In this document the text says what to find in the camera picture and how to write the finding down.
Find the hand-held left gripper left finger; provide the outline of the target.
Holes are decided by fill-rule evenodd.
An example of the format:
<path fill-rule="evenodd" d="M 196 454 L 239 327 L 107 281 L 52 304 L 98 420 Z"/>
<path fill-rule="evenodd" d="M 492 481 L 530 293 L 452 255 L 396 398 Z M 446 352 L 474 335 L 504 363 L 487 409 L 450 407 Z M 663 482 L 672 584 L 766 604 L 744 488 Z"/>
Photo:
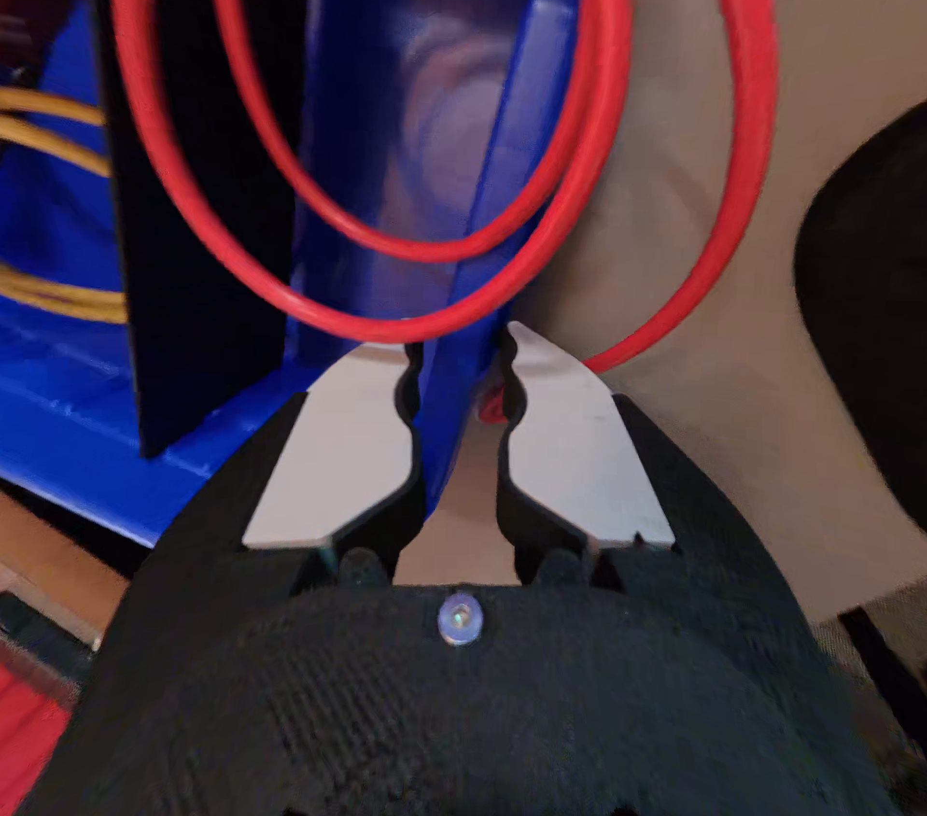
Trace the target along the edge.
<path fill-rule="evenodd" d="M 365 343 L 308 389 L 246 527 L 249 552 L 308 550 L 335 576 L 375 557 L 394 581 L 423 528 L 423 345 Z"/>

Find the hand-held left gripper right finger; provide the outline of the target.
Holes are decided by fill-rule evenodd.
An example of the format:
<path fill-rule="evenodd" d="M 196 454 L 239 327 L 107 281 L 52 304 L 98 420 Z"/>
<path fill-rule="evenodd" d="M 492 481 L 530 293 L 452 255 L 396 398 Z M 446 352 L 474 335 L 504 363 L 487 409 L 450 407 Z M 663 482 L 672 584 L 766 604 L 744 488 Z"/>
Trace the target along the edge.
<path fill-rule="evenodd" d="M 676 556 L 676 534 L 608 385 L 521 322 L 502 336 L 506 428 L 496 519 L 520 582 L 618 581 L 629 560 Z"/>

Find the blue plastic storage bin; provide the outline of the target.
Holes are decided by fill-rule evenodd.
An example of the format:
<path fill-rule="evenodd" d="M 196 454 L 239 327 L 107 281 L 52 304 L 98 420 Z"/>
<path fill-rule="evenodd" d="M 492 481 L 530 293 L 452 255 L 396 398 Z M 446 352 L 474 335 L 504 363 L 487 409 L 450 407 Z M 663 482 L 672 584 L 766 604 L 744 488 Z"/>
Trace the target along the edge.
<path fill-rule="evenodd" d="M 474 234 L 511 203 L 550 142 L 577 11 L 578 0 L 307 0 L 291 148 L 340 207 L 380 232 L 429 243 Z M 75 0 L 35 71 L 42 93 L 104 109 L 97 29 L 94 0 Z M 107 130 L 40 123 L 112 161 Z M 113 179 L 4 149 L 2 262 L 126 301 Z M 354 244 L 295 196 L 288 279 L 338 312 L 412 319 L 481 289 L 537 221 L 474 258 L 429 264 Z M 148 546 L 245 439 L 350 346 L 285 319 L 278 369 L 145 458 L 127 326 L 2 300 L 2 477 Z"/>

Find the black bin divider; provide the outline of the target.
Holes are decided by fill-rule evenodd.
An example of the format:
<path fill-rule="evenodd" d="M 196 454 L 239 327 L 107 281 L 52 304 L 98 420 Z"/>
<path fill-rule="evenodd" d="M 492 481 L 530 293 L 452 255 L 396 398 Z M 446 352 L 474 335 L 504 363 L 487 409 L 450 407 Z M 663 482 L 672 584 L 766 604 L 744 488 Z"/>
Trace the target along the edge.
<path fill-rule="evenodd" d="M 307 0 L 243 1 L 272 108 L 295 147 Z M 225 227 L 286 280 L 295 196 L 238 98 L 212 0 L 156 2 L 164 87 L 186 161 Z M 152 458 L 282 365 L 285 317 L 230 274 L 173 206 L 135 129 L 110 0 L 94 4 L 134 413 L 141 454 Z"/>

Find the red floor bag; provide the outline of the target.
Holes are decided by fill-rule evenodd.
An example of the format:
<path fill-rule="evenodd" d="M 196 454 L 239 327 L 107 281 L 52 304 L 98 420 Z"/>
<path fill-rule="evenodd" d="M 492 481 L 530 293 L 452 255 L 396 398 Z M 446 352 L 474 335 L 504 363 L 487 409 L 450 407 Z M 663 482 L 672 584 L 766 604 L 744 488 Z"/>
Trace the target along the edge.
<path fill-rule="evenodd" d="M 72 692 L 25 651 L 1 646 L 1 813 L 14 814 L 70 719 Z"/>

